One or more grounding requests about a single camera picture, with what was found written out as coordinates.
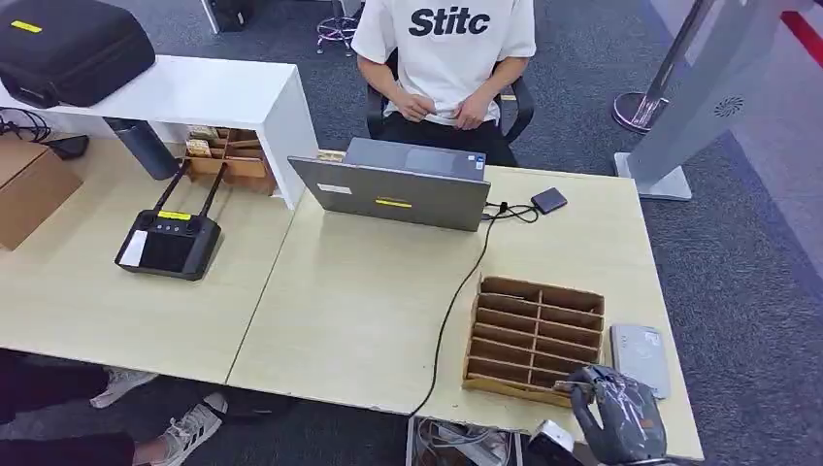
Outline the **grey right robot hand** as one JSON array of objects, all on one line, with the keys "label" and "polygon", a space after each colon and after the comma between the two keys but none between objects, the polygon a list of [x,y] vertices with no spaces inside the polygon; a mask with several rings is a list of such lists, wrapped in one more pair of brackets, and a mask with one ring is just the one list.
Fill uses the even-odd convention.
[{"label": "grey right robot hand", "polygon": [[667,434],[652,390],[614,369],[589,365],[568,378],[572,411],[605,465],[664,465]]}]

